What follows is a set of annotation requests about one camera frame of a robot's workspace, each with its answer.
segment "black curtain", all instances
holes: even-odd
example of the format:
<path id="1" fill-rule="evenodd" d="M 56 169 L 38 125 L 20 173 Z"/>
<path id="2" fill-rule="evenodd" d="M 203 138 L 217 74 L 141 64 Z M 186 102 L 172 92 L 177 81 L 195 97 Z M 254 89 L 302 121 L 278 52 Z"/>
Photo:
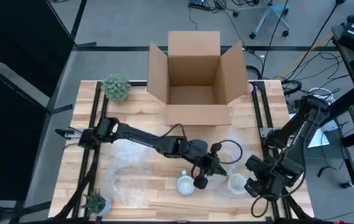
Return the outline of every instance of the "black curtain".
<path id="1" fill-rule="evenodd" d="M 46 0 L 0 0 L 0 62 L 49 97 L 73 43 Z"/>
<path id="2" fill-rule="evenodd" d="M 0 81 L 0 200 L 25 200 L 45 111 Z"/>

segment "open cardboard box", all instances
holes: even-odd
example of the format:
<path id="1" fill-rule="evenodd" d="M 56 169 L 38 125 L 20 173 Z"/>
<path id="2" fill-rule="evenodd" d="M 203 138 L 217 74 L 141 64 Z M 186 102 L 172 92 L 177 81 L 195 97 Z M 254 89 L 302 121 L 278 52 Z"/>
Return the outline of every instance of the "open cardboard box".
<path id="1" fill-rule="evenodd" d="M 147 90 L 166 103 L 167 125 L 231 124 L 226 105 L 248 90 L 241 42 L 221 56 L 219 32 L 169 32 L 168 56 L 151 43 Z"/>

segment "office chair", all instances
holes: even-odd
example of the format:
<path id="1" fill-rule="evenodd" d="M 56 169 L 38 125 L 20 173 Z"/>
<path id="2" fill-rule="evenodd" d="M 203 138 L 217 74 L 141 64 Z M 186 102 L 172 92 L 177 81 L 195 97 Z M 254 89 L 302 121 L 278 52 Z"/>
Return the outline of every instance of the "office chair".
<path id="1" fill-rule="evenodd" d="M 262 2 L 263 2 L 263 4 L 264 4 L 265 6 L 260 6 L 260 7 L 244 7 L 244 8 L 238 8 L 238 9 L 237 9 L 238 11 L 249 10 L 249 9 L 262 9 L 262 8 L 265 8 L 265 9 L 266 9 L 265 12 L 264 12 L 264 14 L 263 14 L 263 16 L 262 16 L 262 18 L 261 18 L 261 20 L 260 20 L 260 22 L 259 22 L 259 24 L 257 25 L 256 30 L 250 34 L 250 38 L 251 38 L 251 39 L 256 38 L 257 33 L 259 32 L 261 26 L 264 24 L 265 19 L 269 16 L 270 13 L 275 14 L 275 15 L 277 16 L 277 18 L 279 19 L 281 16 L 285 16 L 285 15 L 289 12 L 289 9 L 290 9 L 290 5 L 287 5 L 286 8 L 284 9 L 284 11 L 281 12 L 281 14 L 279 14 L 279 13 L 276 12 L 276 11 L 281 11 L 281 10 L 283 10 L 284 5 L 277 5 L 277 6 L 274 6 L 273 3 L 272 3 L 273 0 L 262 0 Z M 233 13 L 233 16 L 234 16 L 234 17 L 237 17 L 237 16 L 238 16 L 238 13 L 237 13 L 237 12 L 234 12 L 234 13 Z M 283 18 L 281 19 L 281 23 L 282 23 L 282 25 L 286 28 L 286 30 L 283 31 L 282 36 L 287 37 L 287 36 L 289 35 L 289 31 L 290 31 L 291 28 L 290 28 L 290 26 L 287 24 L 287 22 L 286 22 Z"/>

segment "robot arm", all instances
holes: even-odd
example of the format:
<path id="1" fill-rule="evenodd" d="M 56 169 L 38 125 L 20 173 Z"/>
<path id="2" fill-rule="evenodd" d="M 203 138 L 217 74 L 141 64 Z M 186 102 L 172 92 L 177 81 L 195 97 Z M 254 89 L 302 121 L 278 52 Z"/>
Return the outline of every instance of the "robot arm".
<path id="1" fill-rule="evenodd" d="M 315 132 L 327 117 L 327 104 L 314 97 L 305 96 L 301 99 L 298 113 L 280 130 L 270 131 L 266 137 L 268 148 L 276 147 L 281 152 L 276 157 L 261 160 L 251 156 L 246 167 L 253 171 L 256 179 L 248 179 L 245 189 L 252 197 L 278 199 L 285 187 L 293 187 L 304 172 L 305 150 Z M 290 136 L 292 143 L 287 146 Z"/>
<path id="2" fill-rule="evenodd" d="M 220 143 L 213 144 L 210 152 L 207 152 L 208 144 L 203 140 L 188 141 L 185 136 L 156 136 L 120 123 L 117 118 L 100 119 L 97 127 L 84 130 L 78 145 L 92 147 L 98 142 L 113 143 L 117 139 L 128 139 L 152 147 L 168 158 L 183 158 L 193 164 L 192 170 L 199 167 L 200 174 L 193 184 L 200 189 L 207 186 L 205 175 L 228 175 L 217 156 L 221 149 Z"/>

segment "wooden table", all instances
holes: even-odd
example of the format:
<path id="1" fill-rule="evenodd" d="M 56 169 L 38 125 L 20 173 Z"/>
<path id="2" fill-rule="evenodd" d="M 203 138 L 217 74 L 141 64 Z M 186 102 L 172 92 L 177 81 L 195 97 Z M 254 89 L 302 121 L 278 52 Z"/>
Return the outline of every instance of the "wooden table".
<path id="1" fill-rule="evenodd" d="M 289 115 L 281 83 L 278 80 L 264 82 L 273 124 L 275 127 L 282 127 L 288 121 Z M 95 86 L 96 82 L 93 81 L 81 82 L 71 127 L 88 127 Z M 100 117 L 103 94 L 100 99 L 97 120 Z M 263 109 L 260 96 L 259 104 Z M 252 177 L 253 173 L 246 169 L 245 162 L 252 154 L 262 157 L 252 96 L 243 95 L 228 104 L 228 107 L 232 125 L 187 126 L 185 127 L 187 137 L 203 139 L 209 145 L 223 139 L 239 142 L 245 151 L 243 158 L 235 164 L 233 172 L 243 174 L 247 178 Z M 117 117 L 121 122 L 143 131 L 161 135 L 170 128 L 164 125 L 162 116 L 164 109 L 163 102 L 148 93 L 146 87 L 140 86 L 133 87 L 123 104 L 109 101 L 106 115 Z M 170 134 L 181 135 L 182 133 L 179 128 L 176 128 Z M 128 149 L 131 149 L 132 153 L 141 154 L 140 156 L 134 154 L 132 162 L 123 164 L 120 161 L 123 161 L 123 156 L 128 154 Z M 220 151 L 220 157 L 224 160 L 229 160 L 236 154 L 238 154 L 236 146 L 228 143 L 224 144 Z M 70 146 L 65 149 L 50 208 L 50 217 L 56 215 L 74 193 L 82 156 L 83 149 L 80 147 Z M 102 144 L 95 188 L 100 189 L 103 185 L 109 186 L 111 182 L 109 178 L 118 180 L 114 183 L 118 192 L 112 196 L 112 209 L 103 217 L 103 221 L 260 221 L 264 220 L 265 216 L 272 216 L 271 206 L 264 217 L 251 216 L 250 207 L 254 198 L 247 193 L 240 197 L 231 196 L 225 190 L 226 177 L 220 175 L 210 177 L 209 185 L 205 190 L 196 189 L 191 196 L 181 196 L 175 189 L 176 180 L 181 175 L 182 169 L 189 173 L 191 168 L 192 165 L 183 159 L 165 158 L 153 149 L 127 140 L 116 141 L 114 144 Z M 110 175 L 107 172 L 108 169 L 117 171 Z M 308 215 L 313 216 L 306 183 L 293 194 L 293 197 Z M 254 212 L 261 213 L 265 205 L 265 201 L 260 200 Z M 283 215 L 280 202 L 279 209 Z"/>

